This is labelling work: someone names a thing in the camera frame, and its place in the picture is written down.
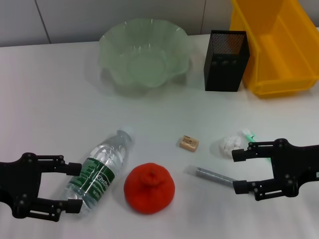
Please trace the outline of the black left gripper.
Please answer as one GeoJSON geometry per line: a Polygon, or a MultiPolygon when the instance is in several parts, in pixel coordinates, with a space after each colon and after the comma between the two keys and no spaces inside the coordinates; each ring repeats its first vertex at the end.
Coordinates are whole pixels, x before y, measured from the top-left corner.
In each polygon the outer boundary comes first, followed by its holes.
{"type": "Polygon", "coordinates": [[[37,198],[41,173],[64,173],[79,176],[81,163],[66,163],[63,155],[24,153],[14,162],[0,163],[0,201],[11,208],[12,216],[58,222],[63,211],[78,214],[82,199],[50,200],[37,198]]]}

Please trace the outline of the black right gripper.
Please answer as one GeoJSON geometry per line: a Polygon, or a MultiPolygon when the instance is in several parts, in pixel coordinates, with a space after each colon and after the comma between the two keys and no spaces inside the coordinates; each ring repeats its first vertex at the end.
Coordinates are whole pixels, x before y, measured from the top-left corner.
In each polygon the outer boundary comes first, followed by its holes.
{"type": "Polygon", "coordinates": [[[319,146],[294,146],[286,139],[249,142],[247,149],[232,151],[234,162],[265,158],[273,165],[274,179],[233,181],[236,194],[252,193],[256,201],[275,197],[274,184],[286,197],[296,197],[302,185],[319,180],[319,146]]]}

